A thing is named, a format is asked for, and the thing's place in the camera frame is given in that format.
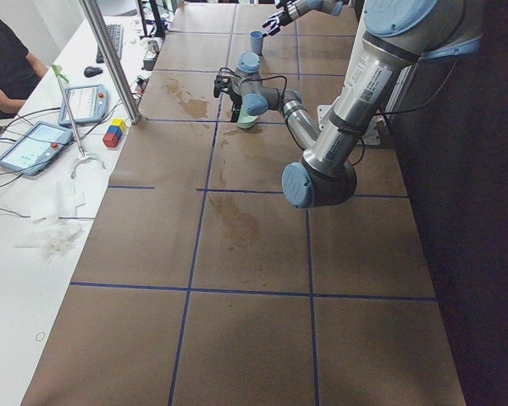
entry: table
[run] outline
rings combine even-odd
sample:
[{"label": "table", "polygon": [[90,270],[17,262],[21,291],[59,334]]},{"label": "table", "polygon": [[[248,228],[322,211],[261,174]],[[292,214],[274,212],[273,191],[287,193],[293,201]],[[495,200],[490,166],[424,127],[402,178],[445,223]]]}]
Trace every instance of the table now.
[{"label": "table", "polygon": [[[23,406],[464,404],[395,152],[368,149],[346,204],[298,211],[282,118],[238,129],[213,97],[273,12],[178,8]],[[314,112],[355,32],[351,8],[308,14],[261,72]]]},{"label": "table", "polygon": [[[132,30],[133,18],[106,18],[108,24],[124,26],[124,46],[121,62],[129,82],[133,82],[141,72],[145,49],[141,46],[137,34]],[[88,65],[96,65],[97,44],[90,26],[84,21],[60,53],[56,64],[63,67],[63,73],[69,78],[69,85],[89,85],[101,83],[108,90],[108,111],[119,103],[107,67],[101,64],[104,72],[93,78],[85,78],[83,70]],[[58,83],[52,70],[41,80],[22,110],[21,115],[49,107],[59,107],[62,98]],[[117,106],[112,118],[129,119],[122,106]],[[34,123],[38,120],[56,123],[58,112],[43,112],[30,115]],[[102,143],[102,137],[109,120],[97,126],[83,140],[83,146],[91,153],[97,153],[105,161],[106,168],[90,162],[78,166],[75,179],[69,177],[71,163],[77,159],[78,150],[72,145],[47,170],[35,178],[23,177],[9,186],[0,189],[0,207],[30,215],[31,207],[43,208],[53,200],[57,184],[67,188],[74,186],[77,196],[84,196],[85,204],[77,208],[76,216],[93,218],[98,211],[108,177],[119,158],[123,140],[116,149],[108,149]],[[10,127],[15,133],[24,133],[30,125],[23,120]],[[85,134],[91,126],[80,127]],[[3,135],[18,138],[8,131]],[[9,144],[0,143],[0,155]],[[7,170],[0,167],[0,173]],[[13,179],[14,175],[0,176],[0,184]],[[48,230],[50,226],[33,224],[28,218],[19,218],[0,211],[0,405],[19,404],[47,341],[58,308],[69,285],[75,264],[85,243],[92,221],[67,221],[80,224],[82,231],[71,249],[46,258],[39,249],[15,248],[15,245],[32,233]]]}]

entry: water stain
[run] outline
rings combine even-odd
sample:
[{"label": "water stain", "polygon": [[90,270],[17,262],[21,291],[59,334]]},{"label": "water stain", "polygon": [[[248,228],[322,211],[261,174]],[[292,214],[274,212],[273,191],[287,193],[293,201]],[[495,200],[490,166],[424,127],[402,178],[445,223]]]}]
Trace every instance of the water stain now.
[{"label": "water stain", "polygon": [[228,184],[226,182],[226,179],[224,179],[224,174],[222,173],[222,168],[220,168],[220,172],[218,173],[218,181],[219,181],[219,186],[224,189],[226,187],[226,184]]},{"label": "water stain", "polygon": [[231,240],[229,250],[246,248],[261,238],[260,222],[252,214],[241,211],[233,196],[211,196],[209,202],[222,217],[224,237]]},{"label": "water stain", "polygon": [[185,87],[179,83],[177,79],[168,79],[165,85],[169,95],[175,95],[179,106],[183,108],[186,114],[193,118],[208,118],[207,108],[208,101],[194,99],[189,91],[185,91]]},{"label": "water stain", "polygon": [[239,133],[238,129],[231,129],[229,131],[224,131],[222,135],[237,135]]}]

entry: red block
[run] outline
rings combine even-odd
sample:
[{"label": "red block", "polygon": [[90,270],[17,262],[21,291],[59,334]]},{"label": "red block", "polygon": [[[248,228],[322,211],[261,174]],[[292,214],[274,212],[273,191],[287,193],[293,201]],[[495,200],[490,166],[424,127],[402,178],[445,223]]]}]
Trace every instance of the red block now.
[{"label": "red block", "polygon": [[119,137],[114,133],[106,133],[103,136],[103,143],[107,148],[114,148],[119,144]]}]

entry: small cup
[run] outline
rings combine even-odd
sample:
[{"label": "small cup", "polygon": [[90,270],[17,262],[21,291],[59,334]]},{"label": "small cup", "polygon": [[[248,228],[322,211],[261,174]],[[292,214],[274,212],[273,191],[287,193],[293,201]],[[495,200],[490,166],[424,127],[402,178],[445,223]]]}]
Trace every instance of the small cup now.
[{"label": "small cup", "polygon": [[263,49],[263,33],[261,31],[251,31],[251,50],[262,55]]}]

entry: blue joint cap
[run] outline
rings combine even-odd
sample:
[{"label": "blue joint cap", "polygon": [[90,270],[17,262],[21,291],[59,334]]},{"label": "blue joint cap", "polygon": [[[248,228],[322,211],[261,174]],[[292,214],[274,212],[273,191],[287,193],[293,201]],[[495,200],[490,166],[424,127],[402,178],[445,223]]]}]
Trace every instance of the blue joint cap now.
[{"label": "blue joint cap", "polygon": [[254,52],[244,51],[237,61],[237,69],[247,72],[248,74],[255,74],[260,70],[260,57]]},{"label": "blue joint cap", "polygon": [[335,8],[333,10],[331,10],[330,14],[333,15],[333,16],[340,15],[341,11],[342,11],[342,2],[338,2],[335,5]]},{"label": "blue joint cap", "polygon": [[294,162],[282,172],[282,190],[286,200],[298,209],[306,209],[314,204],[314,188],[305,167]]},{"label": "blue joint cap", "polygon": [[364,8],[365,26],[374,36],[398,36],[421,23],[438,2],[439,0],[367,2]]},{"label": "blue joint cap", "polygon": [[261,116],[268,110],[268,101],[262,95],[249,93],[243,96],[243,108],[249,116]]}]

